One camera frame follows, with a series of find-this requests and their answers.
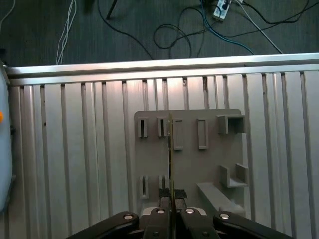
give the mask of power strip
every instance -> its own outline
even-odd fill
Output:
[[[226,15],[227,15],[228,10],[229,10],[229,7],[230,7],[230,4],[231,4],[231,0],[219,0],[219,1],[218,1],[218,4],[217,4],[217,6],[218,6],[219,8],[217,7],[217,8],[215,9],[214,14],[213,14],[213,17],[214,17],[215,19],[219,20],[219,21],[225,20]]]

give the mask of black cable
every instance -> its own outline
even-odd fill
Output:
[[[303,13],[304,13],[306,7],[308,6],[308,4],[309,4],[309,0],[307,0],[306,5],[304,6],[303,10],[300,12],[300,15],[297,17],[296,20],[292,20],[292,21],[283,20],[283,21],[270,22],[270,21],[267,21],[267,20],[264,18],[264,16],[263,16],[257,9],[255,9],[253,6],[251,6],[250,4],[248,4],[248,3],[246,3],[246,2],[243,2],[243,5],[245,5],[245,6],[247,6],[247,7],[250,7],[252,10],[254,10],[254,11],[261,17],[261,19],[262,19],[265,23],[267,23],[267,24],[269,24],[269,25],[281,24],[281,23],[295,23],[295,22],[299,21],[299,19],[301,18],[301,16],[302,16]]]
[[[305,11],[308,11],[309,9],[315,7],[315,6],[318,5],[318,4],[319,4],[319,2],[316,2],[316,3],[314,3],[313,5],[307,7],[305,10],[303,10],[303,11],[301,11],[301,12],[299,12],[299,13],[297,13],[297,14],[291,16],[291,17],[288,17],[287,19],[285,19],[285,20],[283,20],[283,21],[290,20],[290,19],[294,18],[295,16],[297,16],[297,15],[299,15],[299,14],[302,14],[302,13],[304,13]],[[276,24],[271,25],[271,26],[269,26],[269,27],[265,27],[265,28],[261,29],[261,31],[264,31],[264,30],[273,28],[273,27],[278,26],[278,25],[280,25],[280,24],[281,24],[281,23],[276,23]],[[224,36],[224,35],[222,35],[222,36],[224,36],[224,37],[226,37],[226,38],[234,38],[234,37],[237,37],[237,36],[243,36],[243,35],[247,35],[247,34],[259,32],[259,31],[260,31],[260,30],[255,30],[255,31],[248,31],[248,32],[241,33],[241,34],[237,34],[237,35],[233,35],[233,36]]]
[[[189,36],[193,36],[193,35],[197,35],[197,34],[203,34],[203,37],[202,37],[202,41],[201,41],[201,45],[199,47],[199,50],[198,50],[198,53],[196,55],[196,57],[199,57],[200,55],[200,52],[201,52],[201,49],[202,49],[202,46],[204,44],[204,34],[205,32],[208,30],[208,28],[205,27],[204,25],[204,22],[203,22],[203,30],[201,31],[197,31],[197,32],[193,32],[193,33],[190,33],[190,34],[185,34],[180,28],[179,28],[179,25],[180,25],[180,20],[181,20],[181,17],[182,15],[187,11],[187,10],[194,10],[196,12],[198,12],[200,15],[201,15],[201,18],[203,19],[203,15],[201,13],[201,11],[193,8],[193,7],[186,7],[185,9],[183,9],[183,11],[180,13],[179,17],[178,17],[178,23],[177,23],[177,26],[175,25],[172,25],[172,24],[163,24],[163,25],[160,25],[159,27],[157,27],[153,33],[153,42],[154,44],[159,48],[159,49],[169,49],[169,57],[171,58],[171,50],[172,48],[176,45],[176,43],[181,40],[181,39],[184,39],[186,38],[187,42],[188,42],[188,45],[189,45],[189,49],[190,49],[190,54],[189,54],[189,57],[191,57],[192,55],[192,47],[191,47],[191,44],[190,44],[190,41],[189,41]],[[161,29],[161,28],[167,28],[167,25],[170,25],[172,27],[174,27],[176,30],[177,30],[177,34],[176,34],[176,39],[169,45],[169,46],[160,46],[157,42],[156,42],[156,34],[157,32]]]
[[[167,50],[167,49],[169,49],[169,57],[171,58],[171,52],[170,52],[170,50],[172,49],[173,46],[175,46],[176,41],[174,41],[170,46],[160,46],[160,45],[155,41],[156,32],[157,32],[158,30],[162,29],[162,28],[173,29],[173,30],[177,31],[177,37],[178,37],[179,34],[181,34],[181,35],[183,35],[183,37],[181,37],[181,38],[186,38],[186,41],[187,41],[187,43],[188,43],[188,45],[189,45],[189,51],[190,51],[190,53],[189,53],[189,58],[190,58],[191,55],[192,55],[192,47],[191,47],[189,38],[188,38],[188,36],[185,34],[185,32],[183,32],[178,26],[175,26],[175,25],[173,25],[173,24],[162,24],[162,25],[160,25],[159,27],[156,28],[156,30],[155,30],[154,33],[153,33],[153,42],[154,42],[154,44],[155,44],[159,49],[162,49],[162,50]]]
[[[105,24],[107,24],[107,26],[108,26],[109,28],[111,28],[112,30],[114,30],[114,31],[116,31],[116,32],[118,32],[118,33],[120,33],[120,34],[123,34],[123,35],[125,35],[125,36],[128,36],[128,37],[130,37],[131,39],[133,39],[134,41],[136,41],[136,42],[143,48],[143,50],[148,54],[148,56],[153,60],[153,57],[151,56],[151,54],[146,50],[146,48],[141,44],[140,41],[138,41],[135,37],[133,37],[132,35],[130,35],[130,34],[126,33],[126,32],[117,30],[116,28],[114,28],[113,26],[111,26],[111,25],[105,20],[105,18],[104,18],[103,15],[102,15],[101,9],[100,9],[100,0],[97,1],[97,5],[98,5],[98,11],[99,11],[99,14],[100,14],[101,19],[105,22]]]

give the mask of metal bar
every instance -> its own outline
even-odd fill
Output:
[[[240,68],[205,68],[205,69],[181,69],[181,70],[158,70],[158,71],[136,71],[115,72],[90,75],[49,76],[11,79],[11,86],[58,84],[98,81],[119,81],[150,78],[177,78],[183,76],[210,76],[210,75],[233,75],[252,74],[261,72],[291,72],[311,71],[319,69],[319,64],[309,65],[287,65],[287,66],[264,66],[264,67],[240,67]]]
[[[117,2],[118,2],[118,0],[114,0],[114,1],[113,1],[112,6],[111,6],[111,8],[110,8],[110,10],[109,10],[109,13],[108,13],[108,15],[106,16],[106,20],[110,20],[111,14],[112,14],[113,9],[115,8],[115,5],[116,5]]]
[[[264,56],[232,56],[200,59],[175,59],[135,62],[114,62],[95,64],[76,64],[61,66],[31,66],[6,67],[10,79],[24,77],[78,75],[107,72],[194,69],[194,68],[223,68],[223,67],[253,67],[319,64],[319,53],[264,55]]]

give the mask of metal screw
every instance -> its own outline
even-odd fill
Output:
[[[229,215],[222,213],[221,215],[219,215],[221,219],[229,219]]]
[[[186,209],[186,212],[187,212],[188,214],[193,214],[195,211],[194,211],[192,208],[187,208],[187,209]]]
[[[125,220],[130,220],[130,219],[132,219],[133,217],[132,217],[132,215],[126,215],[126,216],[124,216],[124,219]]]

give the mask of dark gray carpet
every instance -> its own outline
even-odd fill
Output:
[[[149,57],[133,40],[109,29],[97,12],[97,0],[91,10],[86,1],[77,0],[78,12],[70,31],[64,52],[63,64],[95,63],[148,60]],[[104,15],[111,6],[111,0],[100,0]],[[306,0],[247,0],[268,20],[282,20],[300,11]],[[11,6],[12,0],[2,0],[0,18]],[[0,47],[7,50],[3,60],[12,66],[55,64],[58,40],[64,27],[70,0],[17,0],[12,15],[3,23]],[[153,43],[153,31],[163,23],[177,24],[178,15],[187,6],[199,5],[199,0],[119,0],[110,21],[114,27],[126,31],[139,39],[154,59],[168,59],[168,51],[158,49]],[[251,17],[260,27],[265,24],[248,9]],[[282,24],[265,31],[284,53],[306,53],[319,51],[319,6],[302,16],[295,24]],[[187,12],[181,21],[186,33],[203,28],[200,15]],[[232,4],[226,20],[215,25],[225,35],[255,30],[255,27],[241,15],[241,9]],[[168,44],[175,38],[170,30],[159,32],[161,44]],[[201,35],[191,36],[192,57],[201,43]],[[277,54],[272,45],[260,34],[240,36],[236,40],[249,46],[256,54]],[[211,33],[205,34],[200,57],[249,55],[242,47],[226,43]],[[181,40],[172,50],[173,58],[187,58],[189,47]]]

